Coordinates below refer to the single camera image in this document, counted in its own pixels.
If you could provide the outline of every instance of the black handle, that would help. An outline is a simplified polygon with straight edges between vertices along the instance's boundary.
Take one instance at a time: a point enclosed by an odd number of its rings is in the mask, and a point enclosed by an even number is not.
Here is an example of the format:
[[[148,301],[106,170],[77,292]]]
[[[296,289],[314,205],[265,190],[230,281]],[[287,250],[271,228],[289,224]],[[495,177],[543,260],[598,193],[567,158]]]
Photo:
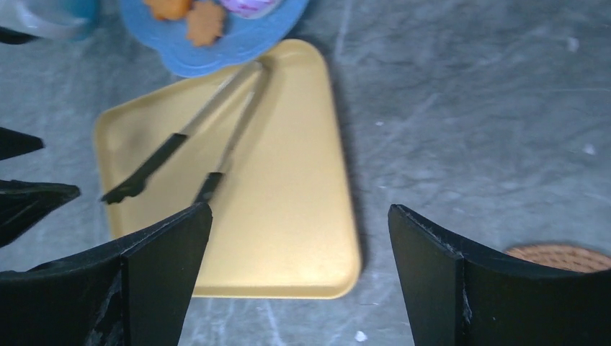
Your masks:
[[[135,197],[144,191],[146,180],[163,166],[172,154],[180,148],[188,136],[173,133],[138,169],[124,182],[102,197],[108,204],[119,203],[126,197]]]
[[[193,203],[209,203],[214,195],[214,191],[223,180],[223,173],[211,172],[208,173],[206,180],[202,184],[200,191],[195,196]]]

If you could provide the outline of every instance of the white spot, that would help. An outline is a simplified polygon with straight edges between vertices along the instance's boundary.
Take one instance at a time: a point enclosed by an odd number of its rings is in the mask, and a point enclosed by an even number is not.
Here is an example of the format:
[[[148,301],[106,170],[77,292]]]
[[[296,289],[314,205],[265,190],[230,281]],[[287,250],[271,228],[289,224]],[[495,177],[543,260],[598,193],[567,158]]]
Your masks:
[[[575,37],[567,37],[566,49],[571,53],[575,53],[579,49],[579,40]]]
[[[586,144],[582,150],[588,155],[596,155],[596,148],[590,143]]]
[[[365,335],[365,333],[361,331],[358,331],[357,334],[354,336],[354,339],[358,342],[365,342],[367,341],[367,335]]]

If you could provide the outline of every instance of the brown round object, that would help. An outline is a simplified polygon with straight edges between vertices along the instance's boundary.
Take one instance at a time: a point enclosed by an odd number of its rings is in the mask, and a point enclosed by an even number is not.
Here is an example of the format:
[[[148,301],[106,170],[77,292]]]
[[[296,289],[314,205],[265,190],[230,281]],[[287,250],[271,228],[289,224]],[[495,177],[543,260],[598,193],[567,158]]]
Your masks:
[[[536,244],[512,247],[509,256],[573,272],[599,272],[611,269],[611,257],[600,252],[562,244]]]

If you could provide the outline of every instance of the purple food item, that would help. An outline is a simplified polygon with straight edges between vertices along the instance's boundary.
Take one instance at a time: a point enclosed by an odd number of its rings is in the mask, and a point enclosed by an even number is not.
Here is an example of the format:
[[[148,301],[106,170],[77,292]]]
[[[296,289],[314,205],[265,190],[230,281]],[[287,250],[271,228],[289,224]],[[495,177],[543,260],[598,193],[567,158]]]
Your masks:
[[[273,11],[282,0],[220,0],[231,13],[245,19],[259,19]]]

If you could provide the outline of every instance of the cookie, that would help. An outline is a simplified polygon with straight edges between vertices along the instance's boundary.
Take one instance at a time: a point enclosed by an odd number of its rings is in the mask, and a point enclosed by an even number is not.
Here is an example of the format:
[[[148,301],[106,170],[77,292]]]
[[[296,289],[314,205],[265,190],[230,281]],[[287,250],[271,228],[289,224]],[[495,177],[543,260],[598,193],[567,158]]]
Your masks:
[[[144,0],[144,3],[151,8],[155,19],[178,20],[187,15],[193,0]]]
[[[187,39],[195,47],[212,45],[223,36],[225,9],[211,0],[196,1],[187,13]]]

